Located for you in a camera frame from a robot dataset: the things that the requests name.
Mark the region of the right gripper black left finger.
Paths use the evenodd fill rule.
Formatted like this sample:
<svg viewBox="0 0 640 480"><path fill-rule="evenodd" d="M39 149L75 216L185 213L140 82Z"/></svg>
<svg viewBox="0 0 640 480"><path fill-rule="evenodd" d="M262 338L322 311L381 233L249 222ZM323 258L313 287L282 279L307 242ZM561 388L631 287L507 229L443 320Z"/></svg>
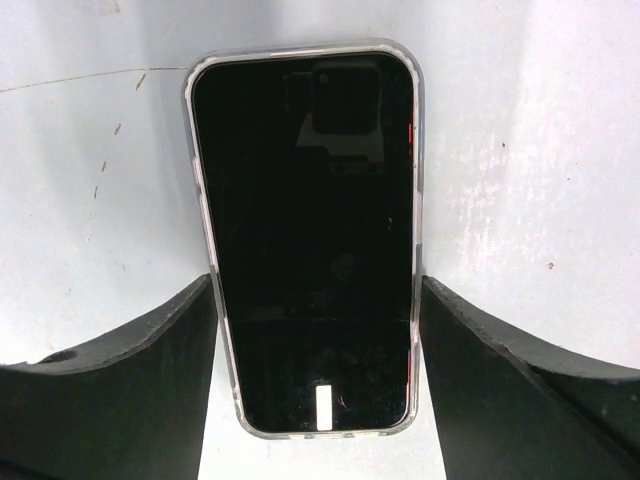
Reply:
<svg viewBox="0 0 640 480"><path fill-rule="evenodd" d="M203 275L154 310L1 370L5 479L194 479L216 343Z"/></svg>

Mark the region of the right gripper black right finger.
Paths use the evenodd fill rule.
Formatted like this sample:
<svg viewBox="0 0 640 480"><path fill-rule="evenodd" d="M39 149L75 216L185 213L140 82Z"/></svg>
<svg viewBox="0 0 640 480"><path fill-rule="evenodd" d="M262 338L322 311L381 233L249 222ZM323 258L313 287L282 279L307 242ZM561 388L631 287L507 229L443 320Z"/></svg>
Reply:
<svg viewBox="0 0 640 480"><path fill-rule="evenodd" d="M635 479L639 373L577 354L432 277L420 337L450 479Z"/></svg>

